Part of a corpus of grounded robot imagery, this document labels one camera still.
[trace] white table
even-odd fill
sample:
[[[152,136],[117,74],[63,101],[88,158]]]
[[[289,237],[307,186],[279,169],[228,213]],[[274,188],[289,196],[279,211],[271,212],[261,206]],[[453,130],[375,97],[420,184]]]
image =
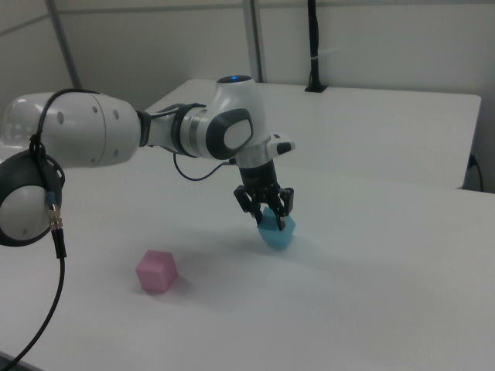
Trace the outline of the white table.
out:
[[[296,161],[297,151],[287,154]],[[180,158],[199,175],[211,162]],[[488,370],[495,365],[495,198],[289,168],[291,246],[266,247],[235,167],[187,182],[171,155],[67,171],[66,286],[26,362],[57,370]],[[172,251],[178,281],[134,268]],[[53,299],[47,237],[0,247],[0,349],[17,354]]]
[[[270,131],[296,140],[287,166],[461,188],[480,97],[411,91],[259,84]],[[190,80],[154,104],[208,104],[215,81]]]

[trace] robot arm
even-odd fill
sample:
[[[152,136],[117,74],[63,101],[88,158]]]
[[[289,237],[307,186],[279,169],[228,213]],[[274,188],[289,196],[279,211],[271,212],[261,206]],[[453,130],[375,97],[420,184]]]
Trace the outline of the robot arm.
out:
[[[1,127],[0,144],[26,146],[37,132],[50,96],[32,94],[15,100]],[[62,168],[126,162],[138,147],[146,145],[190,157],[233,158],[243,181],[234,194],[243,211],[258,224],[262,203],[273,210],[280,230],[292,209],[293,190],[279,186],[272,160],[293,150],[294,142],[283,134],[268,132],[263,102],[250,77],[218,80],[215,97],[207,106],[176,104],[153,113],[136,112],[129,103],[104,94],[64,94],[49,106],[41,142]],[[48,232],[48,216],[43,187],[30,180],[36,171],[26,170],[23,184],[12,184],[15,177],[8,175],[18,166],[9,160],[0,165],[0,243],[12,245],[14,240],[21,246]],[[28,166],[27,154],[22,160]],[[31,218],[26,218],[27,209]],[[5,243],[2,235],[10,238],[10,243]]]

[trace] connector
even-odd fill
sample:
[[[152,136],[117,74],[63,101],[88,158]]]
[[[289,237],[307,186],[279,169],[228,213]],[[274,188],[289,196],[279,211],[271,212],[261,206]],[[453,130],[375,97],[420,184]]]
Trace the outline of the connector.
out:
[[[51,230],[60,230],[63,227],[60,208],[57,204],[50,205],[48,208],[49,228]]]

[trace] black cable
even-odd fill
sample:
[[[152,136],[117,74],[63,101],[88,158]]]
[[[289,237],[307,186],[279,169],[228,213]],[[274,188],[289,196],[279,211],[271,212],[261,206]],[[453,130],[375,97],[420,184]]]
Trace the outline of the black cable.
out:
[[[157,118],[157,117],[169,116],[170,114],[175,114],[176,112],[177,112],[177,110],[167,111],[167,112],[163,112],[161,114],[152,114],[152,115],[150,115],[150,117],[151,118]]]
[[[225,165],[234,165],[235,164],[235,160],[231,159],[229,162],[222,162],[216,168],[214,168],[211,172],[209,172],[205,176],[202,176],[201,178],[191,178],[191,177],[187,176],[186,174],[184,174],[180,170],[179,165],[177,164],[177,154],[176,153],[173,154],[173,164],[176,166],[177,172],[179,172],[179,174],[182,175],[184,178],[186,178],[187,180],[190,180],[191,182],[199,182],[200,180],[204,180],[206,178],[211,177],[213,175],[213,173],[215,173],[215,171],[218,170],[219,168],[221,168],[222,166],[225,166]]]
[[[483,190],[483,177],[481,176],[481,168],[480,168],[480,164],[478,163],[478,161],[476,161],[476,168],[478,169],[478,175],[480,176],[480,190],[481,190],[481,192],[485,192]]]
[[[34,335],[34,338],[32,338],[31,342],[23,349],[22,352],[19,353],[18,356],[16,356],[11,362],[7,364],[3,369],[0,371],[8,371],[12,367],[14,367],[23,356],[26,355],[26,353],[31,350],[32,346],[35,345],[35,343],[38,341],[39,337],[43,334],[45,331],[45,328],[47,327],[48,323],[50,322],[50,319],[52,319],[53,313],[55,312],[56,306],[59,303],[60,295],[62,294],[62,288],[63,288],[63,279],[65,278],[65,260],[63,257],[60,258],[60,278],[59,278],[59,285],[58,288],[56,289],[56,294],[55,298],[53,299],[52,307],[50,308],[48,315],[45,318],[45,321],[39,328],[38,332],[36,335]]]

